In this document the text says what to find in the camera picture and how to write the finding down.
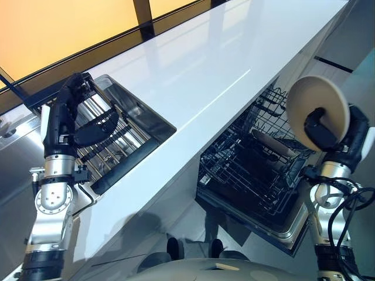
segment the window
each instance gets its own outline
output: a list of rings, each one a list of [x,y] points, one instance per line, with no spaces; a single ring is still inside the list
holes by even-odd
[[[138,25],[133,0],[0,0],[0,66],[14,80]]]
[[[149,0],[152,18],[155,19],[170,11],[192,3],[191,0]]]

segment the metal grate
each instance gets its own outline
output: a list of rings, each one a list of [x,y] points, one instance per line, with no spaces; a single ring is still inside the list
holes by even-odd
[[[101,90],[98,87],[96,87],[96,92],[79,105],[76,129],[111,109],[110,102],[106,101],[105,95],[99,95]],[[113,134],[101,143],[77,150],[80,156],[77,159],[78,163],[87,165],[93,181],[103,177],[120,161],[150,139],[146,132],[124,117],[119,106],[114,106],[120,117]]]
[[[202,153],[199,183],[214,180],[236,193],[256,198],[268,214],[283,211],[299,181],[298,173],[313,151],[301,145],[285,112],[287,94],[268,88]],[[276,152],[254,136],[261,132],[290,148]]]

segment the stainless steel panel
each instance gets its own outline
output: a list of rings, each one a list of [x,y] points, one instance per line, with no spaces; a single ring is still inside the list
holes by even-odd
[[[8,137],[0,137],[0,279],[23,260],[24,239],[36,212],[29,169],[43,166],[39,118],[30,116]]]

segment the dishwasher rack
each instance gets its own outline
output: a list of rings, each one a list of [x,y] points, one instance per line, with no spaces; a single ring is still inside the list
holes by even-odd
[[[283,212],[299,182],[298,173],[312,150],[291,131],[285,112],[287,93],[268,87],[201,155],[198,182],[214,180],[253,198],[257,212]],[[278,153],[255,137],[266,134],[293,151]]]

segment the black cable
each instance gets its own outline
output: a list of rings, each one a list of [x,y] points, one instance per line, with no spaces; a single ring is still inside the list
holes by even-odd
[[[336,252],[337,254],[337,258],[339,260],[339,265],[341,267],[341,270],[342,270],[342,273],[345,277],[346,280],[348,281],[353,281],[353,279],[350,277],[350,274],[353,274],[353,275],[356,275],[360,280],[362,281],[366,281],[366,279],[370,279],[370,280],[375,280],[373,277],[369,277],[369,276],[362,276],[358,270],[356,270],[355,268],[353,268],[350,264],[346,263],[345,260],[342,259],[342,256],[341,256],[341,252],[340,252],[340,246],[341,246],[341,243],[346,235],[346,232],[347,232],[347,229],[349,227],[349,224],[353,218],[353,215],[354,215],[354,212],[357,211],[357,210],[362,210],[364,208],[366,208],[368,205],[370,205],[371,203],[373,203],[375,201],[375,189],[372,188],[372,187],[366,187],[366,188],[362,188],[362,189],[359,189],[359,186],[357,183],[355,183],[353,180],[351,179],[347,179],[347,178],[344,178],[344,177],[336,177],[336,178],[332,178],[332,179],[327,179],[326,181],[324,181],[323,183],[327,183],[329,184],[330,182],[333,182],[335,180],[345,180],[345,181],[348,181],[350,183],[352,183],[356,188],[357,190],[352,193],[352,194],[345,194],[344,191],[342,191],[344,193],[344,196],[347,196],[347,198],[344,200],[343,203],[341,203],[337,209],[335,209],[335,211],[333,212],[333,214],[331,215],[329,221],[328,221],[328,237],[329,237],[329,243],[331,245],[331,247],[334,249],[334,251]],[[366,193],[366,192],[372,192],[372,196],[366,200],[364,199],[361,194],[363,193]],[[363,204],[357,206],[357,203],[358,201],[362,201],[364,202]],[[344,208],[347,208],[348,210],[350,210],[350,213],[349,213],[349,216],[345,222],[345,226],[344,226],[344,229],[339,237],[339,240],[337,242],[337,245],[335,245],[334,241],[333,241],[333,232],[332,232],[332,226],[333,226],[333,222],[335,220],[335,218],[338,216],[338,214],[344,209]]]

